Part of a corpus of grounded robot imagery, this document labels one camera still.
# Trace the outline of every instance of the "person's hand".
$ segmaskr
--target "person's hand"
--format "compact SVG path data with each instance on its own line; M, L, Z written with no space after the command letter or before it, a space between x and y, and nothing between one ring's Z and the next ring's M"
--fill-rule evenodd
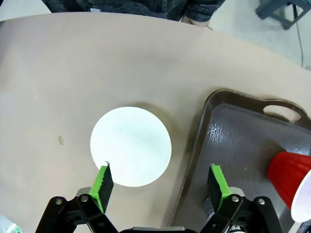
M181 19L181 22L188 23L188 24L193 24L193 25L199 26L199 27L208 27L209 26L209 21L207 21L207 22L197 22L197 21L194 21L194 20L188 18L187 16L183 16L182 19Z

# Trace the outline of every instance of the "brown spot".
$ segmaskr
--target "brown spot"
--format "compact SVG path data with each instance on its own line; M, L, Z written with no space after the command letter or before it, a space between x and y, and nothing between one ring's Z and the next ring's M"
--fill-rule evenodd
M64 144L64 139L63 139L62 136L59 136L59 137L58 137L58 141L59 141L59 144L60 144L60 145L63 145L63 144Z

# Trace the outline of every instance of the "round white disc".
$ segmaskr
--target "round white disc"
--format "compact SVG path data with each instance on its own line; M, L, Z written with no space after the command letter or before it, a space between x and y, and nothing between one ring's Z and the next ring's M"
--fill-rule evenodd
M90 142L95 165L110 163L112 180L128 187L159 178L171 158L171 140L163 123L136 107L114 109L96 123Z

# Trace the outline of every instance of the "tray handle hole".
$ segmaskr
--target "tray handle hole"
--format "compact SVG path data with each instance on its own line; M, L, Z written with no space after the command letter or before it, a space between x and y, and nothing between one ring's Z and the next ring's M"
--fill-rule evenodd
M296 122L301 118L301 116L294 110L277 105L268 105L263 109L263 112L267 115L285 118L289 122Z

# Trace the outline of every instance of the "brown tray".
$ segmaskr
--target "brown tray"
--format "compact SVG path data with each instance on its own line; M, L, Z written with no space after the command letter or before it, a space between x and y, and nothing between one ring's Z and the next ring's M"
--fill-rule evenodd
M289 122L280 115L266 115L263 109L269 105L290 108L301 118ZM258 99L232 90L212 93L203 108L170 225L196 231L205 225L207 174L214 163L221 165L228 185L241 188L249 200L269 197L284 232L288 232L294 223L290 210L266 177L271 159L281 151L311 155L311 120L301 107L286 100Z

